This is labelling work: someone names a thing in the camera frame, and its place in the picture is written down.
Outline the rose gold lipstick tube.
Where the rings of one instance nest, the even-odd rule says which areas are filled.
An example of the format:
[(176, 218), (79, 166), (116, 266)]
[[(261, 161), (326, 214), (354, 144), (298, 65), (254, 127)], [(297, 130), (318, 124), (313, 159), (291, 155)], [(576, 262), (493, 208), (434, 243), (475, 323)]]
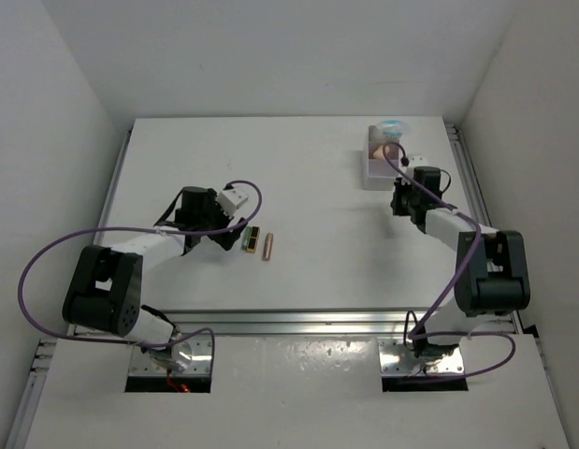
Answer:
[(274, 235), (272, 233), (267, 233), (262, 253), (262, 259), (264, 261), (270, 260), (273, 242), (274, 242)]

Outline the beige makeup sponge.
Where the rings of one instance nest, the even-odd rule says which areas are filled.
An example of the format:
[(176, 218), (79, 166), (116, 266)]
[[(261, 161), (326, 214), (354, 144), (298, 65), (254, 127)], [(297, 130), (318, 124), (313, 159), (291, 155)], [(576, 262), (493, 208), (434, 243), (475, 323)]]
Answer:
[(371, 160), (380, 160), (380, 161), (385, 161), (386, 160), (386, 155), (388, 154), (388, 149), (386, 146), (381, 145), (379, 146), (376, 150), (374, 150), (371, 154), (370, 154), (370, 159)]

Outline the clear cotton pad pouch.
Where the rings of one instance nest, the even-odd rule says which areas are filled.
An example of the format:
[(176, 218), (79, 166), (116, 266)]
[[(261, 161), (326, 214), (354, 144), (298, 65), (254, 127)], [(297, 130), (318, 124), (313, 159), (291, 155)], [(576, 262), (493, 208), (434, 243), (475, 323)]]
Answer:
[(374, 124), (369, 129), (371, 140), (395, 140), (399, 141), (404, 135), (411, 132), (411, 127), (400, 120), (385, 120)]

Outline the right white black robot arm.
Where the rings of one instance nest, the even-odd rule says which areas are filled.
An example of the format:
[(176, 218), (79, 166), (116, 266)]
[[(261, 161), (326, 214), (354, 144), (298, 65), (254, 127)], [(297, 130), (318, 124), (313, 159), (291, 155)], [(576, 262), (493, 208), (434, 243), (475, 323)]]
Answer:
[(439, 168), (415, 167), (396, 178), (390, 206), (395, 216), (408, 217), (456, 256), (453, 277), (406, 332), (415, 356), (449, 353), (491, 317), (527, 308), (531, 293), (522, 234), (478, 224), (444, 202)]

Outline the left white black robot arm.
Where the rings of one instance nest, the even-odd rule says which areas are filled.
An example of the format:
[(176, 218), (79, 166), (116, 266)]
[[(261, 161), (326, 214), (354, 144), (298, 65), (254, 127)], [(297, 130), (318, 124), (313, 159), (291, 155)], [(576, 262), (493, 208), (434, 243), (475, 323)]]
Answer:
[(179, 331), (163, 313), (142, 303), (142, 278), (191, 252), (204, 236), (230, 250), (245, 227), (231, 222), (248, 199), (230, 184), (220, 192), (184, 187), (149, 233), (109, 247), (86, 246), (65, 296), (63, 318), (170, 357)]

